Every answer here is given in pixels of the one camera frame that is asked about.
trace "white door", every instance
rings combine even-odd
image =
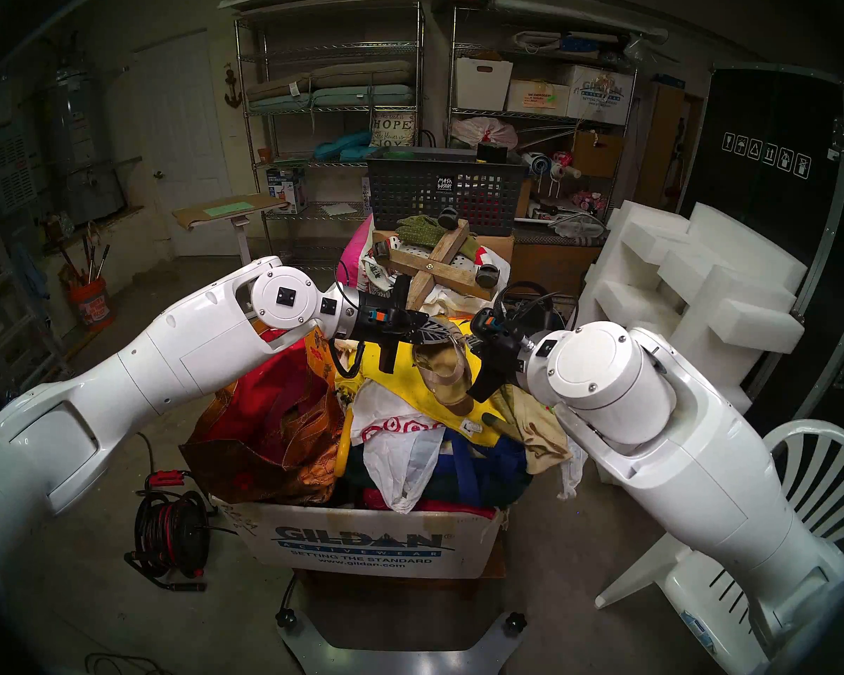
[[[160,212],[178,256],[237,255],[228,221],[183,230],[173,210],[231,195],[218,134],[206,32],[136,52],[143,139],[156,179]]]

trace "wooden cross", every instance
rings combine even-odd
[[[386,242],[395,234],[396,232],[374,231],[372,241]],[[468,236],[469,222],[459,220],[459,226],[455,230],[446,232],[440,238],[428,258],[399,249],[391,249],[389,257],[379,261],[390,271],[413,276],[407,296],[408,310],[418,310],[425,302],[425,297],[435,287],[435,283],[456,290],[459,294],[480,297],[483,300],[490,300],[494,296],[494,288],[486,289],[475,282],[474,271],[464,271],[462,268],[450,265]]]

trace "shoe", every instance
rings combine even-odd
[[[413,346],[413,363],[439,404],[455,416],[465,416],[475,406],[469,396],[472,387],[472,370],[466,359],[465,342],[460,329],[450,321],[446,323],[450,340],[428,346]]]

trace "gray mesh basket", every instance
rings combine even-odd
[[[506,164],[480,164],[471,149],[386,148],[366,159],[375,227],[394,230],[411,215],[437,217],[447,207],[476,234],[513,230],[528,165],[510,153]]]

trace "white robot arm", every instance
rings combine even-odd
[[[760,436],[669,343],[608,321],[513,339],[491,316],[472,330],[483,344],[517,341],[509,379],[551,406],[671,535],[719,561],[744,590],[767,656],[830,617],[844,597],[844,555],[797,518]]]
[[[256,334],[238,304],[242,287],[260,320],[283,335],[266,343]],[[176,302],[88,372],[25,392],[0,411],[0,565],[39,519],[81,498],[122,440],[235,381],[314,327],[327,339],[382,344],[382,361],[390,354],[392,368],[397,341],[427,322],[421,312],[395,309],[398,301],[338,283],[322,293],[278,257],[261,258]]]

